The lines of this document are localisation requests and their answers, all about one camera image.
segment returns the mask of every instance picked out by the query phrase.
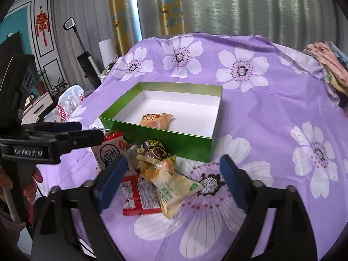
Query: drawer handle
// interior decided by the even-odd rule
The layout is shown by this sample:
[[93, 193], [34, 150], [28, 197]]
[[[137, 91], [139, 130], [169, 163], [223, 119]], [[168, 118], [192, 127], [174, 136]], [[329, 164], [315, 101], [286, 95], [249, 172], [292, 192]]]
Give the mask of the drawer handle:
[[44, 105], [42, 104], [35, 112], [34, 115], [43, 107]]

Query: teal wall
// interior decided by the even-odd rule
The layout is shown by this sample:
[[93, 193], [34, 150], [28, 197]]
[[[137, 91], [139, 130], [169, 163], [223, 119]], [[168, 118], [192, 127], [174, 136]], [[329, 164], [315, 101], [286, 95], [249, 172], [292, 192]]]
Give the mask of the teal wall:
[[20, 32], [22, 49], [24, 54], [32, 54], [27, 20], [27, 7], [24, 7], [7, 16], [0, 24], [0, 43], [6, 40], [9, 33]]

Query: green box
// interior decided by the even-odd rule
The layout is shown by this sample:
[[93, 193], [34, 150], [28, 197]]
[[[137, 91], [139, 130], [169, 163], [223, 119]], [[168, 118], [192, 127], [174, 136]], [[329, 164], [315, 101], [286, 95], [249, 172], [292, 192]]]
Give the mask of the green box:
[[[179, 157], [211, 161], [222, 86], [177, 82], [139, 82], [101, 116], [106, 129], [122, 131], [140, 145], [156, 139]], [[140, 126], [143, 114], [172, 114], [168, 130]]]

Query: bed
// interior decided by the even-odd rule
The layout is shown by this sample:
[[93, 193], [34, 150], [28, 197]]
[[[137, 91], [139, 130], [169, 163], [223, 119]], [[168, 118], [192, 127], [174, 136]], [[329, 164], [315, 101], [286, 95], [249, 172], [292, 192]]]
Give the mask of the bed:
[[[314, 58], [262, 36], [153, 37], [120, 58], [69, 121], [93, 128], [98, 117], [140, 81], [224, 88], [212, 162], [176, 161], [176, 168], [192, 179], [211, 175], [217, 186], [210, 194], [191, 197], [168, 220], [162, 214], [123, 216], [125, 197], [119, 190], [101, 214], [125, 259], [205, 261], [224, 256], [245, 218], [221, 183], [219, 157], [224, 154], [267, 186], [297, 188], [322, 258], [348, 221], [348, 122], [323, 73]], [[67, 189], [94, 179], [96, 165], [93, 154], [82, 149], [63, 155], [55, 167], [39, 168], [46, 189]], [[88, 243], [79, 214], [73, 215], [79, 236]], [[273, 216], [270, 210], [254, 256], [266, 246]]]

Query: stack of clothes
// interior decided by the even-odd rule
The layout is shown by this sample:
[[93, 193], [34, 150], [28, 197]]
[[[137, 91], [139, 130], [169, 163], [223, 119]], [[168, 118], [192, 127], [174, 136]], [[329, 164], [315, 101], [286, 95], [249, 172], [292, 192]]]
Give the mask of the stack of clothes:
[[348, 57], [333, 42], [314, 42], [303, 52], [325, 67], [325, 80], [339, 98], [338, 106], [348, 112]]

